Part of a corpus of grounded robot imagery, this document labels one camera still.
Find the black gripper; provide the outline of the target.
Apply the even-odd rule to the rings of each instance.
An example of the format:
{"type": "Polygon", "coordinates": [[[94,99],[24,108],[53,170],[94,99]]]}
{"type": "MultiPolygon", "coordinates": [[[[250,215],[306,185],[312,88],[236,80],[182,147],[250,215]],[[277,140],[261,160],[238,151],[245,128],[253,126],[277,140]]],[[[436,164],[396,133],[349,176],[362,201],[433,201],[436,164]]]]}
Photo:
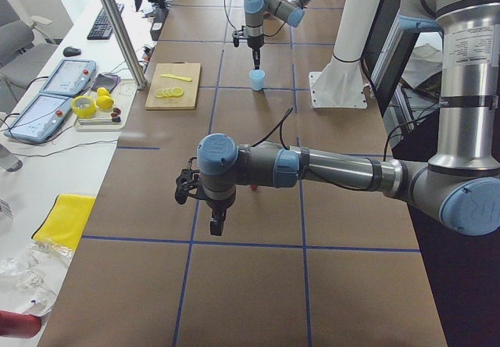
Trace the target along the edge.
{"type": "Polygon", "coordinates": [[[260,49],[263,46],[263,36],[260,34],[259,36],[251,36],[248,35],[247,45],[252,49],[252,59],[254,64],[254,69],[260,69],[260,49]]]}
{"type": "Polygon", "coordinates": [[[211,235],[221,235],[223,233],[227,210],[234,204],[234,201],[235,198],[227,198],[222,200],[210,199],[206,202],[207,206],[212,210],[209,223],[211,235]]]}

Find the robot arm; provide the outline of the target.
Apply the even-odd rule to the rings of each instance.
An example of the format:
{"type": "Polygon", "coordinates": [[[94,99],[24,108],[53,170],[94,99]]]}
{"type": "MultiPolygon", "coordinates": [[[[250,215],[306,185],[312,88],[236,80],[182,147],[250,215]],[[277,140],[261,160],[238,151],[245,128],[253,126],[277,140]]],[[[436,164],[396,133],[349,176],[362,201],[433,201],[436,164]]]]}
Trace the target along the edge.
{"type": "Polygon", "coordinates": [[[290,188],[300,179],[401,199],[452,231],[483,235],[499,227],[499,164],[491,154],[498,105],[499,0],[401,0],[400,24],[442,31],[437,151],[425,163],[358,159],[274,143],[238,145],[211,134],[197,149],[198,198],[219,235],[236,187],[290,188]]]}
{"type": "Polygon", "coordinates": [[[260,49],[264,45],[263,19],[269,13],[290,27],[297,27],[312,0],[244,0],[245,25],[235,34],[247,40],[252,50],[254,69],[260,69],[260,49]]]}

